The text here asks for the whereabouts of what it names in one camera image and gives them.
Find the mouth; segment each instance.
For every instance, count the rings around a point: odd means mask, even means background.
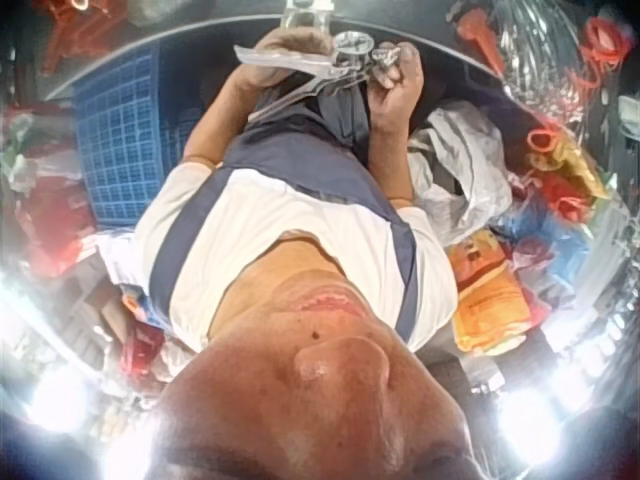
[[[352,290],[346,287],[318,287],[306,292],[292,303],[296,312],[343,311],[353,317],[367,319],[368,308]]]

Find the blue apron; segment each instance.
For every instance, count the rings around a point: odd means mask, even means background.
[[[154,309],[169,325],[171,295],[191,246],[231,174],[249,168],[322,201],[361,205],[389,222],[405,285],[395,330],[409,341],[417,314],[416,243],[409,225],[350,151],[363,135],[368,136],[360,92],[343,91],[311,103],[292,105],[247,128],[229,146],[223,165],[178,214],[158,251],[149,282]],[[360,160],[366,164],[366,158]]]

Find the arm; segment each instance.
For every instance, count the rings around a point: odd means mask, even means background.
[[[383,44],[392,48],[394,45]],[[382,193],[396,208],[413,204],[413,186],[407,160],[409,119],[422,93],[424,78],[420,54],[401,43],[398,67],[374,71],[368,97],[371,110],[369,171]]]
[[[369,172],[396,208],[413,204],[413,186],[407,162],[409,125],[398,132],[371,131]]]
[[[243,83],[242,71],[234,70],[209,110],[191,132],[183,162],[194,161],[215,168],[227,147],[244,129],[260,91]]]
[[[332,46],[330,36],[310,27],[300,27],[273,30],[255,48],[328,55]],[[254,65],[236,68],[191,133],[183,162],[198,162],[209,168],[220,164],[231,141],[244,130],[262,91],[277,85],[290,73],[282,68]]]

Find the white t-shirt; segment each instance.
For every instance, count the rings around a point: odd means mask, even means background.
[[[169,227],[211,171],[179,165],[167,178],[136,228],[147,281]],[[424,211],[402,208],[417,244],[417,322],[409,348],[419,349],[453,315],[457,289],[449,260]],[[171,297],[175,333],[195,351],[227,287],[285,232],[314,235],[383,322],[395,327],[404,295],[389,223],[359,205],[328,203],[255,170],[233,172],[196,238]]]

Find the teeth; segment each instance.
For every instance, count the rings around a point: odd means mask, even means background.
[[[342,297],[342,296],[334,296],[334,295],[327,295],[327,296],[324,296],[324,297],[318,297],[318,298],[316,298],[316,299],[315,299],[315,300],[313,300],[312,302],[307,303],[304,307],[312,307],[312,306],[314,306],[314,305],[318,305],[318,304],[324,303],[324,302],[326,302],[326,301],[328,301],[328,300],[330,300],[330,301],[332,301],[332,302],[334,302],[334,303],[341,303],[341,304],[347,304],[347,303],[349,303],[349,301],[348,301],[345,297]]]

